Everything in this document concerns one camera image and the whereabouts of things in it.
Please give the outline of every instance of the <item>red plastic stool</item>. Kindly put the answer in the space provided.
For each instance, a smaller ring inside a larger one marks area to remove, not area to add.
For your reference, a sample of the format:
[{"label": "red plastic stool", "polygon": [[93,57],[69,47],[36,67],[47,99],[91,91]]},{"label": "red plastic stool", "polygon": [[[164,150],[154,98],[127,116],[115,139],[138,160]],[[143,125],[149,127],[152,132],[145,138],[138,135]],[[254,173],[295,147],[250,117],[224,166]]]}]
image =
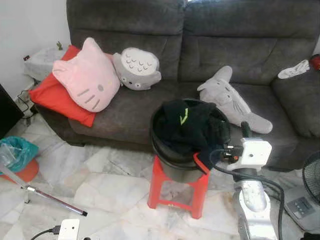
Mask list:
[{"label": "red plastic stool", "polygon": [[175,201],[168,201],[160,199],[161,187],[164,181],[172,181],[164,173],[160,159],[156,155],[154,158],[153,170],[152,170],[152,180],[150,185],[148,206],[155,209],[158,204],[168,205],[170,207],[179,207],[186,209],[191,212],[191,216],[194,219],[199,219],[202,217],[202,210],[204,207],[204,201],[206,192],[208,189],[209,175],[204,174],[195,182],[189,182],[188,184],[194,188],[192,196],[192,205],[186,205]]}]

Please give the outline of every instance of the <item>red cushion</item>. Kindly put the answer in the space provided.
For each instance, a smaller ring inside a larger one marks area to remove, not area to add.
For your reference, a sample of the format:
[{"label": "red cushion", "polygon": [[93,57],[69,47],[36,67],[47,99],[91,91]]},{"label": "red cushion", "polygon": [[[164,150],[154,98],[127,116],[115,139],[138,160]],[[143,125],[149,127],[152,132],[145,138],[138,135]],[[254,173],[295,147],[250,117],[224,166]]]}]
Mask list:
[{"label": "red cushion", "polygon": [[[74,58],[80,50],[70,46],[61,60],[68,61]],[[96,113],[85,110],[77,105],[69,96],[65,87],[54,77],[52,73],[34,90],[29,91],[31,100],[58,112],[70,119],[77,120],[87,127],[91,127]]]}]

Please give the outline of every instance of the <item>sofa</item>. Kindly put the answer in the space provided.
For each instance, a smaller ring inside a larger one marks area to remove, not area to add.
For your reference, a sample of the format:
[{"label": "sofa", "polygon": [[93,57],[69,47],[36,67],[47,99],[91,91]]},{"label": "sofa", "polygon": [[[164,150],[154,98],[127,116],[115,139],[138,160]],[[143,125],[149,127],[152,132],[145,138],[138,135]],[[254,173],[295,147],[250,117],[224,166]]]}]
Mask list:
[{"label": "sofa", "polygon": [[[320,33],[319,0],[67,0],[72,45],[93,37],[105,53],[128,47],[154,53],[162,80],[150,90],[121,87],[92,127],[37,105],[71,145],[151,151],[149,125],[164,102],[199,98],[197,87],[225,65],[231,85],[252,111],[273,124],[267,140],[272,170],[300,169],[320,151],[320,73],[288,79],[278,73],[309,59]],[[231,126],[231,143],[241,129]]]}]

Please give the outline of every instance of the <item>gray plush toy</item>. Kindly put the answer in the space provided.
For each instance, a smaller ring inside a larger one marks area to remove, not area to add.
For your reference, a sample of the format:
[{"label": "gray plush toy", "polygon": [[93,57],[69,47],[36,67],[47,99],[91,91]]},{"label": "gray plush toy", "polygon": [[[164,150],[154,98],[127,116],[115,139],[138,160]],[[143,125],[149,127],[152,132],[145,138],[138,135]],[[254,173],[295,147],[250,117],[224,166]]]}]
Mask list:
[{"label": "gray plush toy", "polygon": [[126,48],[113,55],[113,65],[121,83],[132,90],[148,90],[161,80],[159,60],[148,51]]}]

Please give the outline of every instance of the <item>teal plastic bag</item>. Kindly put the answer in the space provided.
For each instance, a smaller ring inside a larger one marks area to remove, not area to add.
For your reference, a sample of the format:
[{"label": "teal plastic bag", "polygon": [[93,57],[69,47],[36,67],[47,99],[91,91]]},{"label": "teal plastic bag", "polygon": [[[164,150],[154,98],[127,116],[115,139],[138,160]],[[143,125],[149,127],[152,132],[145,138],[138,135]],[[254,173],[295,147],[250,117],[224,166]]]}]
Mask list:
[{"label": "teal plastic bag", "polygon": [[14,173],[22,171],[37,155],[39,148],[19,136],[0,140],[0,161]]}]

